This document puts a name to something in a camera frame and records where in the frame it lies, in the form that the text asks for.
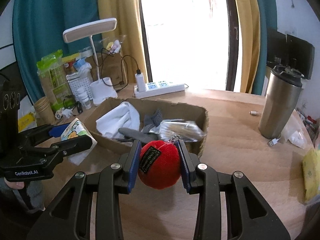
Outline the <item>person left hand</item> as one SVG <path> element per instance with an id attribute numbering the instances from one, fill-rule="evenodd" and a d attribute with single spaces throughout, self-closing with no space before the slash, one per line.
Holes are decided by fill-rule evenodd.
<path id="1" fill-rule="evenodd" d="M 24 188 L 24 182 L 9 182 L 4 178 L 4 182 L 11 189 L 21 190 Z"/>

